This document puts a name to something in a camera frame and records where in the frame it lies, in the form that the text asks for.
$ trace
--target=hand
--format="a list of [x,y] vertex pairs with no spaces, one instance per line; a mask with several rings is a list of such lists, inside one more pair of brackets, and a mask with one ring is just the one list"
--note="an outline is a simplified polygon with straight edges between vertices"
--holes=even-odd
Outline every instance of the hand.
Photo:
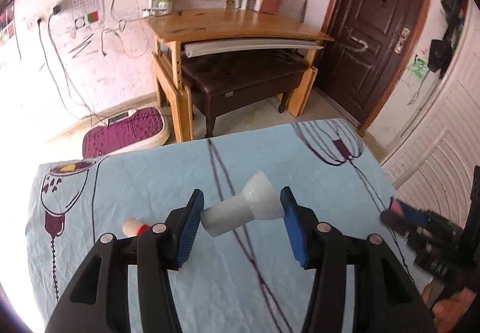
[[[424,288],[422,299],[425,303],[428,302],[434,285],[435,283],[431,282]],[[435,303],[432,312],[435,315],[433,321],[437,326],[438,333],[451,332],[469,309],[476,296],[476,293],[468,288],[464,288],[462,291],[453,294],[452,298],[443,299]]]

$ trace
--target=funnel-shaped object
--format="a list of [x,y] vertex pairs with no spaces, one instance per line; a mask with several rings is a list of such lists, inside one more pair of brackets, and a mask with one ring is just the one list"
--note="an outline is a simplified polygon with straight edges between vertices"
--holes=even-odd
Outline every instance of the funnel-shaped object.
[[278,194],[263,172],[253,175],[240,194],[200,213],[202,226],[211,237],[229,232],[254,219],[270,220],[284,216]]

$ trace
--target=wooden desk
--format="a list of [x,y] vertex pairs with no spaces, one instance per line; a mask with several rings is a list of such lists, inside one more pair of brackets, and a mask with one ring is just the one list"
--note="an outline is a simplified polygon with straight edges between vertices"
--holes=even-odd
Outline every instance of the wooden desk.
[[[334,41],[315,28],[298,23],[286,16],[255,13],[248,10],[206,9],[184,10],[180,13],[144,19],[155,36],[153,55],[154,80],[160,104],[166,99],[172,109],[173,128],[177,142],[194,139],[190,88],[182,82],[180,52],[182,43],[227,38],[291,38],[315,41]],[[171,49],[171,61],[161,53],[159,44]],[[316,49],[305,57],[309,68],[299,87],[293,91],[287,111],[294,117],[302,114],[313,86],[316,68],[312,67]]]

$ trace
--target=dark brown door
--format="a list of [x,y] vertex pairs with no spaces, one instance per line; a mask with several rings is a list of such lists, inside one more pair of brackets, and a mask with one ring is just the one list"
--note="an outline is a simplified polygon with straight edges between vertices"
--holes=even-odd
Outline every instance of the dark brown door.
[[359,123],[392,78],[403,53],[395,46],[404,27],[413,30],[422,1],[338,1],[330,32],[336,42],[327,43],[316,64],[316,84]]

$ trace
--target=wooden door frame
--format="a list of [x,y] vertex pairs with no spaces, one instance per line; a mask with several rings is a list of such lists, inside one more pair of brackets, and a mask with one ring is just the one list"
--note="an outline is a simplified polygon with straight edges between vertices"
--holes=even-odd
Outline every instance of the wooden door frame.
[[[417,18],[417,22],[415,23],[415,27],[413,28],[410,39],[408,44],[405,46],[404,52],[400,58],[400,62],[395,69],[392,78],[387,83],[387,87],[385,87],[380,99],[378,100],[377,104],[374,106],[373,110],[370,112],[369,116],[367,117],[366,121],[363,122],[358,128],[357,133],[363,137],[366,133],[367,129],[370,127],[372,122],[380,113],[380,110],[383,108],[385,103],[387,102],[388,98],[392,94],[393,90],[395,89],[397,83],[400,81],[405,69],[407,68],[407,64],[409,63],[411,54],[413,53],[413,48],[416,46],[420,35],[422,34],[423,27],[425,25],[425,21],[427,19],[427,13],[430,6],[430,0],[423,0],[422,6],[420,8],[420,12]],[[339,9],[339,1],[338,0],[330,0],[328,4],[327,12],[325,14],[325,19],[323,20],[323,25],[321,31],[323,33],[328,34],[331,31],[333,26],[333,22],[335,17],[337,16],[337,12]]]

